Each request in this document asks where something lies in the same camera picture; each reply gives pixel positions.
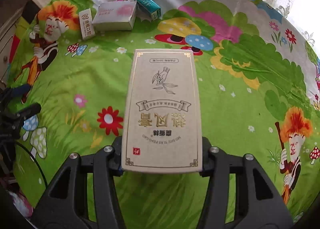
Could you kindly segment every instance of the white box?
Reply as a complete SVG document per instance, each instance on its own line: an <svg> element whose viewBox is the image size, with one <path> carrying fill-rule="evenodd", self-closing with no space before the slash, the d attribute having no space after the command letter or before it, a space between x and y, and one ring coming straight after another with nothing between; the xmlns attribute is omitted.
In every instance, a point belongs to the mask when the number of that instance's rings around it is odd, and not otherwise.
<svg viewBox="0 0 320 229"><path fill-rule="evenodd" d="M136 7L135 1L101 3L92 24L96 31L132 30Z"/></svg>
<svg viewBox="0 0 320 229"><path fill-rule="evenodd" d="M135 51L121 163L124 170L146 173L202 170L200 105L192 51Z"/></svg>
<svg viewBox="0 0 320 229"><path fill-rule="evenodd" d="M79 21L83 40L92 38L96 35L92 25L92 16L90 9L79 12Z"/></svg>

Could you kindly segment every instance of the orange hair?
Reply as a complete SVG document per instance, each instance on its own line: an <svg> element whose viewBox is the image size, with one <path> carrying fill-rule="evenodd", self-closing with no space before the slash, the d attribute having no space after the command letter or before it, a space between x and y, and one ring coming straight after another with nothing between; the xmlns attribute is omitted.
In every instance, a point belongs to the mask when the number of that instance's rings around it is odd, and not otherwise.
<svg viewBox="0 0 320 229"><path fill-rule="evenodd" d="M53 16L65 22L69 29L78 30L80 23L79 15L76 13L77 9L77 6L68 1L55 1L51 5L42 8L38 12L38 18L45 21L49 16Z"/></svg>
<svg viewBox="0 0 320 229"><path fill-rule="evenodd" d="M281 128L280 136L283 142L289 140L289 134L301 134L309 137L312 134L311 121L304 117L303 111L298 107L291 107L287 110Z"/></svg>

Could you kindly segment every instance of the tablecloth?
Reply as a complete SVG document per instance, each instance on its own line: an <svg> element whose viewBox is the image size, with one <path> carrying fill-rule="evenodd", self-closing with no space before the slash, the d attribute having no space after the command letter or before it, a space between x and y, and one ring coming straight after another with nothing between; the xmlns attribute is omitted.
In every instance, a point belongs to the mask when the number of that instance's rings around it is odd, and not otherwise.
<svg viewBox="0 0 320 229"><path fill-rule="evenodd" d="M262 0L154 0L160 19L139 12L132 31L99 32L83 41L78 13L91 8L94 16L105 1L116 0L32 0L19 21L8 84L33 87L10 108L41 104L20 141L46 179L70 153L95 153L122 134L135 49L182 48L195 55L203 136L228 154L252 153L292 216L300 217L320 190L320 60L302 35ZM36 206L44 182L21 149L14 173ZM125 172L115 184L129 229L195 228L208 179ZM230 176L226 222L234 205ZM92 176L88 208L95 220Z"/></svg>

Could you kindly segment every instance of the metal screw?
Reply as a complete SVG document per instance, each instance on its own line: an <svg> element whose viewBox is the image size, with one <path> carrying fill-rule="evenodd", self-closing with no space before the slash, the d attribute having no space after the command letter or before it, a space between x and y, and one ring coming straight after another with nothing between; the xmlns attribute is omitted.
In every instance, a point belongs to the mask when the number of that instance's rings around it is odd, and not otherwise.
<svg viewBox="0 0 320 229"><path fill-rule="evenodd" d="M70 155L69 155L69 157L70 157L70 159L76 159L76 158L78 158L78 153L76 153L76 152L72 152Z"/></svg>
<svg viewBox="0 0 320 229"><path fill-rule="evenodd" d="M246 160L254 160L254 156L250 153L246 154L244 157Z"/></svg>
<svg viewBox="0 0 320 229"><path fill-rule="evenodd" d="M210 148L210 152L212 152L212 153L218 153L218 152L219 152L219 148L216 147L216 146L213 146L213 147Z"/></svg>
<svg viewBox="0 0 320 229"><path fill-rule="evenodd" d="M112 147L112 146L105 146L105 147L103 148L103 150L104 150L105 152L112 152L113 147Z"/></svg>

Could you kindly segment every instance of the black cable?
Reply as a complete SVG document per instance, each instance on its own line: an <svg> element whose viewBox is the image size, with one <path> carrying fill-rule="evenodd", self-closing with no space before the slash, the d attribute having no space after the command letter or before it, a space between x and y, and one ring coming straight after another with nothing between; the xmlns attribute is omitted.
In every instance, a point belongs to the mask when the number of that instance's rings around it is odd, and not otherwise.
<svg viewBox="0 0 320 229"><path fill-rule="evenodd" d="M16 145L19 145L22 149L24 149L24 150L30 155L30 157L31 157L31 158L33 159L33 161L36 163L36 165L37 165L37 167L38 167L38 169L39 169L39 171L40 171L40 173L41 173L41 176L42 176L42 178L43 178L45 188L47 189L47 188L48 188L48 183L47 183L47 180L45 179L44 173L43 173L43 171L42 171L42 169L41 169L38 161L36 161L36 158L31 154L31 152L30 152L25 146L23 146L21 143L19 143L19 142L17 142L17 141L4 140L4 141L0 142L0 148L1 148L1 146L2 146L3 143L14 143L14 144L16 144Z"/></svg>

